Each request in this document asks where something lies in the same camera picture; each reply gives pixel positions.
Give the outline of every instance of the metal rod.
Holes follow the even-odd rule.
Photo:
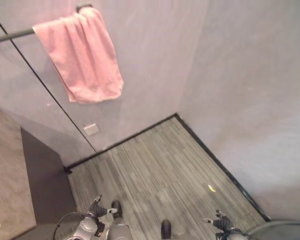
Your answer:
[[[32,28],[27,29],[27,30],[23,30],[23,31],[9,33],[9,34],[0,36],[0,42],[10,40],[10,39],[14,39],[14,38],[18,38],[18,37],[22,37],[22,36],[26,36],[26,35],[30,35],[30,34],[34,34],[34,33],[35,33],[35,31]]]
[[[83,4],[83,5],[80,5],[80,6],[76,7],[76,12],[78,13],[81,8],[86,8],[86,7],[93,8],[92,4],[90,4],[90,3],[89,4]],[[0,36],[0,42],[10,40],[10,39],[15,39],[15,38],[30,35],[30,34],[34,34],[34,33],[35,33],[35,31],[32,28],[27,29],[27,30],[23,30],[23,31],[9,33],[9,34]]]

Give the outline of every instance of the gray striped carpet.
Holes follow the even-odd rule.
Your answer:
[[[204,219],[213,219],[216,209],[242,230],[265,222],[175,118],[72,171],[68,178],[78,210],[86,212],[99,194],[104,207],[120,200],[134,240],[159,240],[164,219],[175,234],[214,240],[218,230]],[[107,229],[112,218],[101,221]]]

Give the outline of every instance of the black shoe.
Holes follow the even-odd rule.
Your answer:
[[[163,220],[161,223],[161,239],[171,239],[171,223]]]
[[[122,206],[119,200],[113,200],[111,203],[111,208],[118,209],[116,213],[113,214],[113,218],[123,218]]]

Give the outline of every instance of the wall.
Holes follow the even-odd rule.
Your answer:
[[[84,125],[98,125],[100,132],[86,137],[100,151],[177,111],[208,2],[95,0],[92,3],[101,11],[116,49],[124,80],[120,98],[96,104],[69,103],[38,38],[20,37],[15,43],[83,133]],[[72,14],[76,4],[75,0],[0,0],[0,22],[8,32],[28,29]],[[78,160],[63,159],[65,165]]]
[[[300,220],[300,1],[210,1],[178,112],[271,218]]]

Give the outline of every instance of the pink towel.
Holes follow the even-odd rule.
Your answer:
[[[69,17],[33,26],[56,68],[70,102],[90,103],[121,95],[115,48],[100,12],[83,7]]]

